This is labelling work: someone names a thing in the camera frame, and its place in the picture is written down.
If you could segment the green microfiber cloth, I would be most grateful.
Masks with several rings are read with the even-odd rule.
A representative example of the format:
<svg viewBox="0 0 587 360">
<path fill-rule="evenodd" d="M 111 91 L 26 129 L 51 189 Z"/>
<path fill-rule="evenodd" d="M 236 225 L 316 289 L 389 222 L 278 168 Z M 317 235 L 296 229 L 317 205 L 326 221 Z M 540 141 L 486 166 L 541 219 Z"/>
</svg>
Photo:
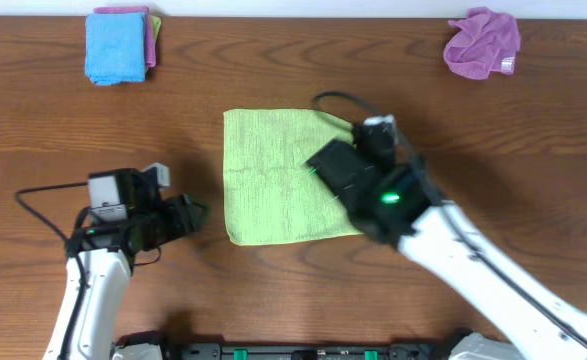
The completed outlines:
<svg viewBox="0 0 587 360">
<path fill-rule="evenodd" d="M 224 216 L 239 246 L 359 233 L 306 161 L 329 141 L 352 141 L 345 120 L 307 109 L 224 113 Z"/>
</svg>

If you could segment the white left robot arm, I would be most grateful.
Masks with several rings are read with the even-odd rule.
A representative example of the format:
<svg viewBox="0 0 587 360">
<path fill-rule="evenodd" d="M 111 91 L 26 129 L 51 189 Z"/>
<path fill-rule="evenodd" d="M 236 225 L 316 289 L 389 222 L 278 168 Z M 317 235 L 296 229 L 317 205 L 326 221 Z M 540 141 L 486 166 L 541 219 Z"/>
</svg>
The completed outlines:
<svg viewBox="0 0 587 360">
<path fill-rule="evenodd" d="M 94 202 L 67 246 L 67 280 L 45 359 L 110 359 L 136 256 L 199 231 L 208 207 L 186 194 L 134 206 Z"/>
</svg>

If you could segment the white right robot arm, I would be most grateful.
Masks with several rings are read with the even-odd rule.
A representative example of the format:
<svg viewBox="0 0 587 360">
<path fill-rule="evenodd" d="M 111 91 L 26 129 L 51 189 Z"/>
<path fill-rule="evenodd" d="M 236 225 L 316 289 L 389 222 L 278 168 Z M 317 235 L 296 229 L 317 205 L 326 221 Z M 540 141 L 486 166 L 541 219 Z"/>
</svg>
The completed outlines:
<svg viewBox="0 0 587 360">
<path fill-rule="evenodd" d="M 587 313 L 509 258 L 406 166 L 363 170 L 353 218 L 459 293 L 524 359 L 587 359 Z"/>
</svg>

